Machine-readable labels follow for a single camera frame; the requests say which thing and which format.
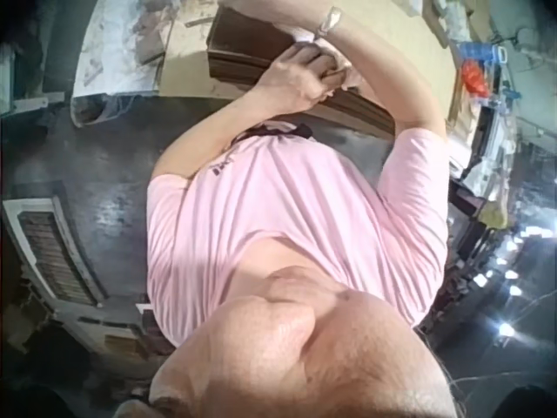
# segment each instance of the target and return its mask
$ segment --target pink t-shirt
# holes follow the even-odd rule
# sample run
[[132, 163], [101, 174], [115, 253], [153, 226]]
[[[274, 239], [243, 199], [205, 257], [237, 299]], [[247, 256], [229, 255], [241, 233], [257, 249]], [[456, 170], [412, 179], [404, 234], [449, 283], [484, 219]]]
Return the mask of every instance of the pink t-shirt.
[[283, 237], [334, 279], [394, 306], [410, 326], [443, 280], [449, 157], [436, 134], [402, 132], [374, 190], [353, 163], [312, 139], [248, 138], [189, 182], [148, 189], [148, 292], [178, 346], [218, 307], [245, 248]]

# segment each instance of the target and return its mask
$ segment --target hand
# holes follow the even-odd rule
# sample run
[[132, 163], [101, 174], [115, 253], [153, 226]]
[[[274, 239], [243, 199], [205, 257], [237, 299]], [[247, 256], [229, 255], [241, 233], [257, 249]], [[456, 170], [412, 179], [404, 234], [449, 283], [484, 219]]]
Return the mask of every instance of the hand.
[[248, 93], [270, 117], [308, 111], [345, 80], [337, 61], [314, 44], [294, 44], [283, 52]]
[[325, 20], [332, 0], [218, 0], [238, 13], [254, 19], [287, 24], [315, 31]]

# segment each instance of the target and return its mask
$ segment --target person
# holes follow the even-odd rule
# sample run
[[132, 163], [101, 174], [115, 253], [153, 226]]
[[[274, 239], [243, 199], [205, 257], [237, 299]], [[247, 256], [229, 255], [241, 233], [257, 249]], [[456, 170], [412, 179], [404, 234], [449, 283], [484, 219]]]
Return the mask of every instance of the person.
[[[313, 32], [339, 11], [323, 0], [222, 3]], [[266, 122], [342, 85], [335, 59], [311, 44], [172, 143], [148, 188], [147, 285], [177, 349], [150, 405], [129, 416], [456, 415], [413, 331], [446, 259], [443, 115], [413, 66], [355, 18], [341, 13], [322, 35], [395, 120], [377, 190], [305, 127]]]

